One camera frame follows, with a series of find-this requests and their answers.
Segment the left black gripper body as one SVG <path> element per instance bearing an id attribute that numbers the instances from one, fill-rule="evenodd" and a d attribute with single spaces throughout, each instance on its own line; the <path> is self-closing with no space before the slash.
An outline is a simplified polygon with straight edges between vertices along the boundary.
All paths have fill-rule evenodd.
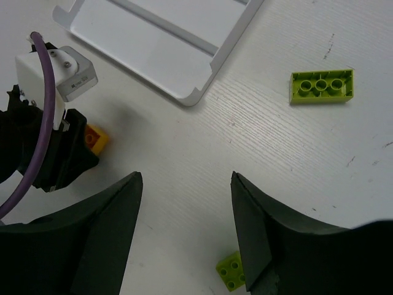
<path id="1" fill-rule="evenodd" d="M 1 112 L 1 182 L 15 171 L 25 174 L 36 148 L 43 114 L 20 98 L 18 85 L 7 94 L 7 110 Z M 33 182 L 35 188 L 45 192 L 70 185 L 99 163 L 98 156 L 85 143 L 86 117 L 70 109 L 65 121 L 68 130 L 52 132 L 45 159 Z"/>

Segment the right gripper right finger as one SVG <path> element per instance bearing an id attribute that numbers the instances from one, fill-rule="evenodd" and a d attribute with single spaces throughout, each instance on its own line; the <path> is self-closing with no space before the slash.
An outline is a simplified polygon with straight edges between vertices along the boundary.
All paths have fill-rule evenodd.
<path id="1" fill-rule="evenodd" d="M 231 193 L 251 294 L 392 293 L 392 221 L 353 229 L 318 221 L 236 172 Z"/>

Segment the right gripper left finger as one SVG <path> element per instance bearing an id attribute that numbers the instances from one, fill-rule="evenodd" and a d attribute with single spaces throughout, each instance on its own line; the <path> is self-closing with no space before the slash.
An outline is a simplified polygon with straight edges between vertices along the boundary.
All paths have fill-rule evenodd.
<path id="1" fill-rule="evenodd" d="M 2 294 L 118 294 L 142 197 L 142 175 L 27 224 L 1 227 Z"/>

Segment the orange yellow long lego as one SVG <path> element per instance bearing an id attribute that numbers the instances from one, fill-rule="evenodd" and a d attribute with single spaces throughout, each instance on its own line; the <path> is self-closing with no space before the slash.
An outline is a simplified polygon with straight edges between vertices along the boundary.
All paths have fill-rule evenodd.
<path id="1" fill-rule="evenodd" d="M 109 136 L 99 127 L 87 124 L 84 135 L 85 144 L 94 155 L 99 156 L 109 142 Z"/>

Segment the green long lego brick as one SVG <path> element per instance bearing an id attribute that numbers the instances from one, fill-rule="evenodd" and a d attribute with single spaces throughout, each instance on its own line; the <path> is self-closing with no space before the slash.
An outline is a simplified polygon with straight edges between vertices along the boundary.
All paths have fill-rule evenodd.
<path id="1" fill-rule="evenodd" d="M 345 104 L 353 96 L 353 69 L 294 72 L 290 77 L 291 105 Z"/>

